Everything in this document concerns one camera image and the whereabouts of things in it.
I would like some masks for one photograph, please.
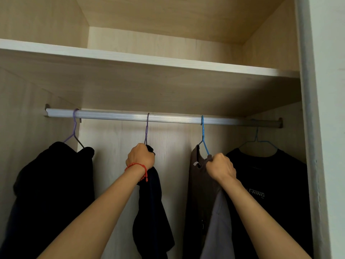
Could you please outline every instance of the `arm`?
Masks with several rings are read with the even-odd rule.
[[[144,144],[138,144],[128,154],[126,165],[140,163],[150,169],[154,162],[154,154]],[[140,165],[127,169],[58,235],[38,259],[100,258],[135,185],[144,173],[145,169]]]
[[[229,158],[217,154],[206,164],[210,176],[227,192],[260,259],[310,259],[303,248],[261,207],[236,179]]]

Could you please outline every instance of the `blue hanger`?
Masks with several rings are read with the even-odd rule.
[[[72,137],[74,137],[74,138],[78,141],[78,143],[81,145],[81,147],[84,148],[84,146],[82,145],[82,143],[78,140],[78,138],[77,138],[76,135],[75,135],[75,130],[76,130],[76,128],[77,128],[77,121],[75,120],[75,112],[78,111],[78,110],[79,110],[79,109],[76,108],[76,109],[74,109],[74,111],[73,111],[73,121],[74,121],[73,133],[72,133],[66,140],[64,140],[63,142],[65,143],[65,142],[67,142],[69,139],[71,139]]]
[[[204,143],[207,155],[210,155],[210,153],[208,152],[206,143],[205,143],[205,127],[204,127],[204,116],[203,115],[201,115],[201,125],[203,126],[203,140],[198,145],[201,145],[201,143]]]
[[[242,144],[239,148],[241,148],[242,146],[244,146],[246,143],[269,143],[270,145],[272,145],[274,148],[276,148],[278,150],[278,147],[276,147],[274,144],[272,144],[270,141],[259,141],[258,139],[258,132],[259,132],[259,127],[256,128],[256,133],[255,133],[255,138],[254,141],[246,141],[244,144]]]

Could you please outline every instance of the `black t-shirt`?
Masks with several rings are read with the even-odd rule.
[[[282,150],[270,157],[255,157],[236,148],[226,156],[247,191],[313,257],[306,164]],[[236,259],[258,258],[230,199],[228,204]]]

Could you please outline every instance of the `printed logo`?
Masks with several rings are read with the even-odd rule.
[[[259,191],[255,191],[253,189],[247,189],[247,191],[251,194],[251,195],[257,195],[260,196],[262,199],[265,197],[265,194]]]

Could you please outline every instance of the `closet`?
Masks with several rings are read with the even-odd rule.
[[[260,127],[306,162],[294,0],[2,0],[0,5],[0,243],[18,172],[72,132],[55,109],[283,120]],[[79,139],[95,149],[96,196],[123,173],[145,122],[82,119]],[[256,127],[205,125],[210,154],[253,140]],[[190,153],[201,126],[149,122],[162,202],[181,258]],[[68,144],[77,150],[75,140]],[[268,144],[241,151],[270,156]],[[204,147],[201,152],[206,157]],[[140,258],[132,238],[138,188],[104,251]]]

